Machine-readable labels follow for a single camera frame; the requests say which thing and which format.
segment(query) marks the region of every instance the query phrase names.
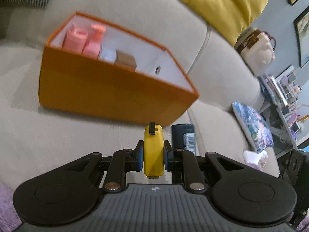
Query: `pink bottle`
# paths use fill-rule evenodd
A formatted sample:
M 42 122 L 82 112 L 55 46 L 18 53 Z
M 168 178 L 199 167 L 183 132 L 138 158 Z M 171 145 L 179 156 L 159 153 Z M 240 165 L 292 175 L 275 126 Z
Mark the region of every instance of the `pink bottle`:
M 82 53 L 86 56 L 97 59 L 101 51 L 101 42 L 103 35 L 106 32 L 106 28 L 102 25 L 96 24 L 92 24 L 91 28 L 94 29 L 95 32 L 90 37 Z
M 66 37 L 64 39 L 62 47 L 65 50 L 70 50 L 81 54 L 86 44 L 87 37 L 88 32 L 82 29 L 77 29 L 76 24 L 73 23 L 66 33 Z

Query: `yellow pillow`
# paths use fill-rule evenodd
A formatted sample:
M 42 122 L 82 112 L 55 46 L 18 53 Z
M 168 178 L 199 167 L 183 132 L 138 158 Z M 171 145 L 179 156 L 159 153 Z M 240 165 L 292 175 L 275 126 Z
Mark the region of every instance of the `yellow pillow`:
M 215 27 L 230 43 L 262 13 L 268 0 L 180 0 Z

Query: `beige couch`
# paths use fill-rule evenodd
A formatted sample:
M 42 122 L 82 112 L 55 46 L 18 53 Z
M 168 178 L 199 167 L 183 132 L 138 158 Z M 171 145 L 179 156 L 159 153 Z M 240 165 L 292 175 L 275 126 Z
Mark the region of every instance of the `beige couch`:
M 144 126 L 43 109 L 37 97 L 44 42 L 79 10 L 118 23 L 170 48 L 200 92 L 176 123 L 193 123 L 198 154 L 216 151 L 243 162 L 248 142 L 232 101 L 259 110 L 258 80 L 235 50 L 178 0 L 51 0 L 47 9 L 0 8 L 0 180 L 11 188 L 91 152 L 135 148 Z M 164 129 L 170 140 L 170 127 Z M 272 149 L 264 167 L 279 175 Z M 128 173 L 128 182 L 147 182 Z M 158 183 L 170 182 L 165 173 Z

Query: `blue patterned pillow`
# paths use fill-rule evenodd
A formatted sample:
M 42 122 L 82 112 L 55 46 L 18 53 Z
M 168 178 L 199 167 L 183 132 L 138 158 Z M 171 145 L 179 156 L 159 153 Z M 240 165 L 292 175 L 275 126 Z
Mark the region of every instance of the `blue patterned pillow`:
M 238 102 L 232 103 L 235 116 L 249 143 L 257 153 L 273 147 L 273 138 L 263 117 L 254 108 Z

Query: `handbag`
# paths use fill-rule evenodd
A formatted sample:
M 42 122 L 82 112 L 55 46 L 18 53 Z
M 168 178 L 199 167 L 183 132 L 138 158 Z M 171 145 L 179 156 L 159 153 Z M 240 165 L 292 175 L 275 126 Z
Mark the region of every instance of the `handbag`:
M 276 40 L 268 32 L 249 29 L 235 46 L 253 74 L 262 75 L 275 60 Z

